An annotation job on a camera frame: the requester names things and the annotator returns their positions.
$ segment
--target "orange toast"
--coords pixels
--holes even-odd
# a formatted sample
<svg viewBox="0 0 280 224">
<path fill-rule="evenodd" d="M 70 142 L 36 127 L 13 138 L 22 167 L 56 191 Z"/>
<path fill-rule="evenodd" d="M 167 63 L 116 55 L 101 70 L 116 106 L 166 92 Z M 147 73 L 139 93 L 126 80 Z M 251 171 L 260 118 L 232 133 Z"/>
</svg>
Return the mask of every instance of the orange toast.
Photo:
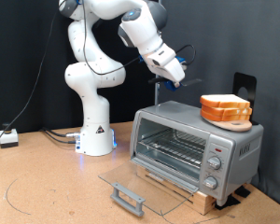
<svg viewBox="0 0 280 224">
<path fill-rule="evenodd" d="M 204 110 L 201 110 L 201 115 L 205 119 L 213 120 L 213 121 L 232 121 L 232 120 L 249 120 L 249 115 L 231 115 L 231 116 L 216 116 L 213 114 L 209 114 Z"/>
<path fill-rule="evenodd" d="M 208 107 L 239 109 L 250 107 L 250 102 L 233 94 L 202 95 L 200 98 L 200 102 L 202 103 L 202 105 L 206 105 Z"/>
<path fill-rule="evenodd" d="M 245 108 L 245 109 L 239 109 L 239 108 L 217 108 L 217 107 L 209 107 L 206 105 L 202 106 L 202 110 L 206 113 L 215 115 L 215 116 L 232 116 L 232 115 L 251 115 L 252 114 L 252 108 Z"/>
</svg>

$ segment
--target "black cable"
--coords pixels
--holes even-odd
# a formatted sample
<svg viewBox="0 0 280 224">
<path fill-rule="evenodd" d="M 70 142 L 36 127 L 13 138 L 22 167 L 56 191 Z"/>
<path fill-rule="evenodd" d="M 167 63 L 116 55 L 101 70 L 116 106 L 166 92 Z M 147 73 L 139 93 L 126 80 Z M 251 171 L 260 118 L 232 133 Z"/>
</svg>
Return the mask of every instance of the black cable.
<svg viewBox="0 0 280 224">
<path fill-rule="evenodd" d="M 95 74 L 97 74 L 99 76 L 107 75 L 107 74 L 116 72 L 116 71 L 120 70 L 121 68 L 124 68 L 124 67 L 128 66 L 129 64 L 131 64 L 131 63 L 133 63 L 133 62 L 135 62 L 135 61 L 137 61 L 139 59 L 138 57 L 136 57 L 135 59 L 131 60 L 129 63 L 126 63 L 122 67 L 119 67 L 119 68 L 117 68 L 117 69 L 115 69 L 113 71 L 110 71 L 110 72 L 106 72 L 106 73 L 97 73 L 97 72 L 95 72 L 91 68 L 91 66 L 89 65 L 88 60 L 86 58 L 86 52 L 85 52 L 86 39 L 87 39 L 87 28 L 86 28 L 86 12 L 85 12 L 84 0 L 82 0 L 82 6 L 83 6 L 83 11 L 84 11 L 84 26 L 85 26 L 85 40 L 84 40 L 84 47 L 83 47 L 84 59 L 85 59 L 85 62 L 87 64 L 87 66 L 90 68 L 90 70 L 92 70 L 93 73 L 95 73 Z"/>
<path fill-rule="evenodd" d="M 18 116 L 16 118 L 14 118 L 14 120 L 12 120 L 9 125 L 2 131 L 2 133 L 0 134 L 0 138 L 2 137 L 2 135 L 6 132 L 6 130 L 11 126 L 11 124 L 13 124 L 16 119 L 24 112 L 24 110 L 27 108 L 28 104 L 30 103 L 31 99 L 32 99 L 32 96 L 33 94 L 35 93 L 35 88 L 36 88 L 36 85 L 38 83 L 38 80 L 39 80 L 39 76 L 40 76 L 40 73 L 41 73 L 41 68 L 42 68 L 42 65 L 43 65 L 43 62 L 45 61 L 45 58 L 46 58 L 46 55 L 47 55 L 47 51 L 48 51 L 48 45 L 49 45 L 49 40 L 50 40 L 50 37 L 51 37 L 51 34 L 52 34 L 52 28 L 53 28 L 53 23 L 55 21 L 55 17 L 57 15 L 57 12 L 59 12 L 59 8 L 64 4 L 66 0 L 64 0 L 63 2 L 61 2 L 58 6 L 58 11 L 55 12 L 54 14 L 54 17 L 53 17 L 53 20 L 50 24 L 50 30 L 49 30 L 49 37 L 48 37 L 48 41 L 47 41 L 47 44 L 46 44 L 46 48 L 45 48 L 45 53 L 44 53 L 44 56 L 41 60 L 41 63 L 40 63 L 40 66 L 39 66 L 39 70 L 38 70 L 38 74 L 37 74 L 37 78 L 36 78 L 36 82 L 35 82 L 35 85 L 34 85 L 34 88 L 29 96 L 29 99 L 25 105 L 25 107 L 22 109 L 22 111 L 20 112 L 20 114 L 18 114 Z"/>
<path fill-rule="evenodd" d="M 185 48 L 187 48 L 187 47 L 193 48 L 194 53 L 193 53 L 193 58 L 192 58 L 192 60 L 191 60 L 189 63 L 183 63 L 184 65 L 190 65 L 190 64 L 192 64 L 192 63 L 194 62 L 195 57 L 196 57 L 196 49 L 194 48 L 194 46 L 192 46 L 192 45 L 185 45 L 184 47 L 182 47 L 181 49 L 179 49 L 179 50 L 177 50 L 177 51 L 175 52 L 175 53 L 178 53 L 178 52 L 180 52 L 181 50 L 183 50 L 183 49 L 185 49 Z"/>
<path fill-rule="evenodd" d="M 66 134 L 56 133 L 56 132 L 54 132 L 54 131 L 52 131 L 48 128 L 45 128 L 45 127 L 42 127 L 42 129 L 40 131 L 47 131 L 47 132 L 52 133 L 52 134 L 54 134 L 56 136 L 59 136 L 59 137 L 66 137 Z"/>
<path fill-rule="evenodd" d="M 47 131 L 45 131 L 45 130 L 42 130 L 42 131 L 43 131 L 44 133 L 46 133 L 49 137 L 51 137 L 52 139 L 54 139 L 55 141 L 57 141 L 57 142 L 66 143 L 66 144 L 75 144 L 75 143 L 76 143 L 76 141 L 64 142 L 64 141 L 59 140 L 59 139 L 55 138 L 54 136 L 50 135 Z"/>
</svg>

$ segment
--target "wooden block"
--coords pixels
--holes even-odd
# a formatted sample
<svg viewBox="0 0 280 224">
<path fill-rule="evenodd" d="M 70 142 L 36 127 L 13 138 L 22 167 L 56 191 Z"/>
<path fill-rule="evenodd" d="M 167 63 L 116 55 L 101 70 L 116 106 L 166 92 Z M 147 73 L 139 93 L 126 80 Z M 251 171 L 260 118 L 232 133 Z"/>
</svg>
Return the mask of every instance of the wooden block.
<svg viewBox="0 0 280 224">
<path fill-rule="evenodd" d="M 189 191 L 179 187 L 176 183 L 171 182 L 170 180 L 167 180 L 158 175 L 154 175 L 144 167 L 137 167 L 137 175 L 145 179 L 148 183 L 177 198 L 181 202 L 186 200 L 185 205 L 194 209 L 202 215 L 207 214 L 215 207 L 215 198 L 205 195 L 199 191 L 189 197 Z"/>
</svg>

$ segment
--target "table surface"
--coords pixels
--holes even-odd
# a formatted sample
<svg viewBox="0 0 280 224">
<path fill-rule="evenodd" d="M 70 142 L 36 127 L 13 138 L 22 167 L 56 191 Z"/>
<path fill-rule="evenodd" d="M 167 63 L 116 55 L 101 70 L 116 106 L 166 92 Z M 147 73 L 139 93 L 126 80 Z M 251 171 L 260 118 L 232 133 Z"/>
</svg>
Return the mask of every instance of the table surface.
<svg viewBox="0 0 280 224">
<path fill-rule="evenodd" d="M 130 159 L 132 122 L 111 124 L 117 149 L 102 157 L 77 154 L 73 145 L 43 133 L 19 134 L 19 147 L 0 148 L 1 223 L 280 223 L 280 205 L 251 185 L 241 203 L 202 216 L 182 204 L 164 217 L 144 207 L 136 217 L 116 204 L 98 177 Z M 76 132 L 59 130 L 59 133 Z"/>
</svg>

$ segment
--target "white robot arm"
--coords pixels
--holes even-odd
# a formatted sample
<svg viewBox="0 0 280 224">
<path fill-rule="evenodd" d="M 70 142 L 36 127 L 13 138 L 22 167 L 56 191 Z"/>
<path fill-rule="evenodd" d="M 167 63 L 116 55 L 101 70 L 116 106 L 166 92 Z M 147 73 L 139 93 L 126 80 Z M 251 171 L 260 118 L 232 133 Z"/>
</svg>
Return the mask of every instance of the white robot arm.
<svg viewBox="0 0 280 224">
<path fill-rule="evenodd" d="M 74 20 L 68 28 L 68 35 L 79 61 L 65 71 L 66 83 L 78 93 L 83 104 L 84 124 L 77 137 L 76 152 L 101 156 L 110 153 L 114 146 L 109 102 L 97 94 L 97 89 L 122 84 L 125 69 L 121 63 L 105 55 L 95 41 L 91 28 L 100 18 L 111 20 L 128 11 L 119 27 L 124 44 L 138 48 L 152 73 L 173 82 L 181 81 L 185 74 L 175 52 L 162 42 L 159 30 L 165 25 L 167 14 L 158 3 L 147 0 L 60 0 L 60 11 Z"/>
</svg>

